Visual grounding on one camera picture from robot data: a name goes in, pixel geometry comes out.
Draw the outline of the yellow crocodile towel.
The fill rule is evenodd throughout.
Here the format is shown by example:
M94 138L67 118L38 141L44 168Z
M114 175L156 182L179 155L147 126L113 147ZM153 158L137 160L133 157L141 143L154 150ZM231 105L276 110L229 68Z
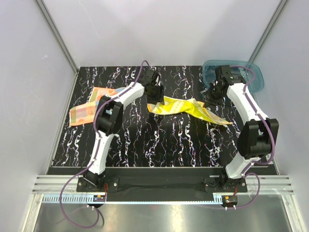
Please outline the yellow crocodile towel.
M156 115L174 115L187 113L195 118L217 125L231 125L232 122L225 120L204 107L204 103L195 98L188 100L175 99L164 96L164 103L147 104L150 113Z

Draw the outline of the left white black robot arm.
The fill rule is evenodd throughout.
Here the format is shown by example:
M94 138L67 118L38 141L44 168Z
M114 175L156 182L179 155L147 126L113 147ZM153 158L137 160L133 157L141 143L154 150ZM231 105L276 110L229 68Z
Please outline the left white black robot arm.
M93 122L95 143L89 164L83 172L84 186L93 191L104 188L108 151L114 136L122 127L124 110L144 95L148 103L164 102L164 88L160 84L158 72L148 69L119 93L112 96L105 94L99 99Z

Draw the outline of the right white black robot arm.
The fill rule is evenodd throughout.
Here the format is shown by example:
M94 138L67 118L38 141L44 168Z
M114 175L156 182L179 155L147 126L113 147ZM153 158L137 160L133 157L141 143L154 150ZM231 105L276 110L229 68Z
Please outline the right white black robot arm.
M269 118L257 105L248 90L250 81L233 74L231 66L221 65L215 69L215 80L210 83L206 103L219 105L223 98L230 99L243 122L237 140L237 154L222 170L217 186L232 191L241 184L247 171L255 164L268 165L275 155L279 130L277 119Z

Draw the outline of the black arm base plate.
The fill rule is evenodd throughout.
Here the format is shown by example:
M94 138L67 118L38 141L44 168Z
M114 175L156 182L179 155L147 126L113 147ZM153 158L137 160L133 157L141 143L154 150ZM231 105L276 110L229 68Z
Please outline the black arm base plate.
M94 190L85 183L82 176L78 178L78 192L90 190L91 192L103 191L112 181L119 181L121 190L131 188L187 188L192 186L198 189L201 185L217 187L222 168L211 167L180 167L180 168L112 168L105 170L104 188Z

